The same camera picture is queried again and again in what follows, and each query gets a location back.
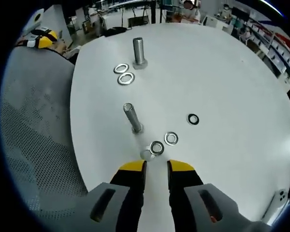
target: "round table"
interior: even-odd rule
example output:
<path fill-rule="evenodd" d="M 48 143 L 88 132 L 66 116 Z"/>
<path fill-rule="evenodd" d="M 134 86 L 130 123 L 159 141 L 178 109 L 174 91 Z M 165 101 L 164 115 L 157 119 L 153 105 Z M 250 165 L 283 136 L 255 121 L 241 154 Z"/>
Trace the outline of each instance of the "round table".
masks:
<path fill-rule="evenodd" d="M 135 70 L 132 40 L 143 37 L 148 66 Z M 113 68 L 130 65 L 135 80 L 117 83 Z M 123 105 L 134 105 L 135 135 Z M 71 130 L 88 191 L 110 182 L 118 168 L 139 160 L 152 141 L 164 152 L 147 163 L 139 232 L 174 231 L 167 161 L 192 165 L 259 220 L 274 191 L 290 185 L 290 101 L 276 77 L 244 44 L 218 29 L 155 24 L 101 37 L 82 47 L 71 90 Z M 200 122 L 187 122 L 188 114 Z M 178 143 L 163 137 L 173 131 Z"/>

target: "gray chair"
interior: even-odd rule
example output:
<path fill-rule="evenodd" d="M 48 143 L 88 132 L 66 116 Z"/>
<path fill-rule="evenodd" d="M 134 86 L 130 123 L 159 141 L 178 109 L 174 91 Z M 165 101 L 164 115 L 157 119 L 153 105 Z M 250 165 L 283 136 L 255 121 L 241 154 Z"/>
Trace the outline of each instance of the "gray chair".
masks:
<path fill-rule="evenodd" d="M 47 226 L 68 219 L 87 194 L 71 137 L 73 71 L 54 51 L 16 47 L 1 86 L 6 163 L 24 203 Z"/>

